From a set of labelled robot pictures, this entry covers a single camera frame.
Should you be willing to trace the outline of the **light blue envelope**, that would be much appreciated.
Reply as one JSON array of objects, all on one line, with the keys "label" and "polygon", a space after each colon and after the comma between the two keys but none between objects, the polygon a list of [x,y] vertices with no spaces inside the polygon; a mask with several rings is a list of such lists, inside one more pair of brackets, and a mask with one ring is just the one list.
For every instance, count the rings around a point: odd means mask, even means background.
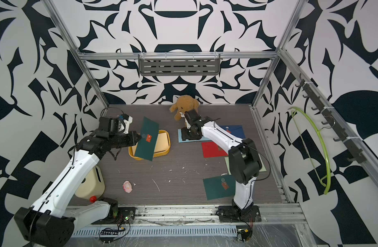
[{"label": "light blue envelope", "polygon": [[189,142],[208,142],[210,139],[206,137],[202,137],[200,140],[183,140],[182,139],[182,131],[181,129],[178,129],[178,142],[179,143],[189,143]]}]

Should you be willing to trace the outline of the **dark green envelope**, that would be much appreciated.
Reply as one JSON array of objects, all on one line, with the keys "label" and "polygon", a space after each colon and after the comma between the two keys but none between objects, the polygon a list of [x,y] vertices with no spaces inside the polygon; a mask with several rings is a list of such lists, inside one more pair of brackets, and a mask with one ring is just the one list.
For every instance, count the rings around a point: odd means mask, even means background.
[{"label": "dark green envelope", "polygon": [[144,117],[143,125],[140,130],[141,139],[136,144],[134,156],[152,161],[158,134],[159,124],[147,117]]},{"label": "dark green envelope", "polygon": [[207,200],[232,197],[235,195],[236,181],[231,175],[203,179]]}]

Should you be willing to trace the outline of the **yellow envelope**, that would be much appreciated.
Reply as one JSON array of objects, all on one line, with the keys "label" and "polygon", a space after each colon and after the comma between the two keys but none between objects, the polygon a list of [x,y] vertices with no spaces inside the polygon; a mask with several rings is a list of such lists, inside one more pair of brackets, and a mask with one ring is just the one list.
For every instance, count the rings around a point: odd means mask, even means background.
[{"label": "yellow envelope", "polygon": [[154,153],[164,152],[169,148],[168,135],[166,132],[159,133]]}]

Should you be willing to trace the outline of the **yellow plastic storage box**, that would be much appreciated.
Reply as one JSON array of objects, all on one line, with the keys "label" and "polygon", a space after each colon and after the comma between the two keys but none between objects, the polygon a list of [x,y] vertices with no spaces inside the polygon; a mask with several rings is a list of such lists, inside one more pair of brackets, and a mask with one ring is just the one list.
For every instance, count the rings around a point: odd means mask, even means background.
[{"label": "yellow plastic storage box", "polygon": [[[129,147],[128,153],[130,157],[132,157],[133,159],[137,161],[141,161],[143,160],[143,158],[135,156],[136,147],[137,145]],[[159,130],[153,158],[167,155],[169,153],[170,147],[171,147],[171,142],[170,142],[169,133],[166,130]]]}]

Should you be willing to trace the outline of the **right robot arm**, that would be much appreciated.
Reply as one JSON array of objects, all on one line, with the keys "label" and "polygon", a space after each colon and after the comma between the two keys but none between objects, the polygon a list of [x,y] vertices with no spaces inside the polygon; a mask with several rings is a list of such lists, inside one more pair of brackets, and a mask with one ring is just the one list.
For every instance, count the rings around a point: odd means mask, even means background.
[{"label": "right robot arm", "polygon": [[220,207],[220,221],[250,223],[260,214],[253,203],[254,184],[263,168],[261,154],[252,139],[234,136],[209,117],[201,117],[196,110],[182,113],[186,126],[181,129],[182,140],[200,140],[202,137],[214,142],[229,157],[229,171],[236,181],[232,206]]}]

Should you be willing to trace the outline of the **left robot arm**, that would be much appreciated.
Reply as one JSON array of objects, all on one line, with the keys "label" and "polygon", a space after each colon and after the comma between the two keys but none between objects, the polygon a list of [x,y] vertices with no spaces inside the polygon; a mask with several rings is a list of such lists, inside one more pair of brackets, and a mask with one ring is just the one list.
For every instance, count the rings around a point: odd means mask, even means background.
[{"label": "left robot arm", "polygon": [[127,114],[101,117],[99,127],[74,148],[67,166],[30,208],[21,207],[14,220],[26,241],[44,247],[62,247],[72,234],[105,218],[116,218],[117,203],[100,199],[67,213],[67,206],[88,173],[112,149],[131,147],[141,136],[129,129],[133,118]]}]

